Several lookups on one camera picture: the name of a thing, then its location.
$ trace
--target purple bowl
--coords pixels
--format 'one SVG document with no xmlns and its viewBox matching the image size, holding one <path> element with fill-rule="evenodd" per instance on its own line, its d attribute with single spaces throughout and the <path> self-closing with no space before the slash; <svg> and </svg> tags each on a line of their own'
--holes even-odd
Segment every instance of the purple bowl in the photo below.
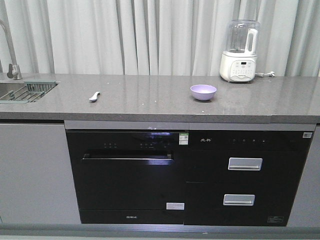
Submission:
<svg viewBox="0 0 320 240">
<path fill-rule="evenodd" d="M 212 99 L 217 91 L 214 86 L 205 84 L 193 85 L 192 87 L 190 87 L 190 89 L 192 96 L 200 101 L 207 101 Z"/>
</svg>

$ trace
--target quartz countertop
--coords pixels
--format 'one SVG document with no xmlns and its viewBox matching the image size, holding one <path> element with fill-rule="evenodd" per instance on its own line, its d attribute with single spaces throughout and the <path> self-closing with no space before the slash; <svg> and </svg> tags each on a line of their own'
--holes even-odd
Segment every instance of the quartz countertop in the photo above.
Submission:
<svg viewBox="0 0 320 240">
<path fill-rule="evenodd" d="M 320 123 L 319 77 L 256 77 L 230 83 L 219 76 L 31 74 L 58 85 L 37 102 L 0 104 L 2 120 L 182 123 Z M 0 73 L 0 83 L 19 83 Z M 197 84 L 217 88 L 209 101 L 192 97 Z M 95 92 L 101 94 L 90 102 Z"/>
</svg>

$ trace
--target blender jar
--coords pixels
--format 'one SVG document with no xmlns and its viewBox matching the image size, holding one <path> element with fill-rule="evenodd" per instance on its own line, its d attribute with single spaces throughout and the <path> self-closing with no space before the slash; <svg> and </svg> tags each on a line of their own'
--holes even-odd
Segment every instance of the blender jar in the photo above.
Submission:
<svg viewBox="0 0 320 240">
<path fill-rule="evenodd" d="M 255 20 L 232 20 L 228 25 L 228 36 L 224 54 L 236 57 L 256 56 L 259 22 Z"/>
</svg>

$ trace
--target brand logo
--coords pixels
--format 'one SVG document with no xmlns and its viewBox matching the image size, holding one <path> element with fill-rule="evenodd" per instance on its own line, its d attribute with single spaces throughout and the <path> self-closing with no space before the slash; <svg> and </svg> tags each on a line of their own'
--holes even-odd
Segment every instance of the brand logo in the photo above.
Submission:
<svg viewBox="0 0 320 240">
<path fill-rule="evenodd" d="M 200 142 L 211 142 L 212 141 L 212 138 L 201 138 L 200 139 Z"/>
<path fill-rule="evenodd" d="M 138 219 L 138 216 L 126 216 L 126 219 Z"/>
</svg>

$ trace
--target gray cabinet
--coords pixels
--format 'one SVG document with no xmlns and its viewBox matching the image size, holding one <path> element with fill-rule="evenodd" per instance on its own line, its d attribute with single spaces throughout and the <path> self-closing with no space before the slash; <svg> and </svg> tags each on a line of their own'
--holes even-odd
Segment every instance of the gray cabinet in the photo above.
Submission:
<svg viewBox="0 0 320 240">
<path fill-rule="evenodd" d="M 3 223 L 79 224 L 63 124 L 0 124 Z"/>
<path fill-rule="evenodd" d="M 314 132 L 288 227 L 320 227 L 320 126 Z"/>
</svg>

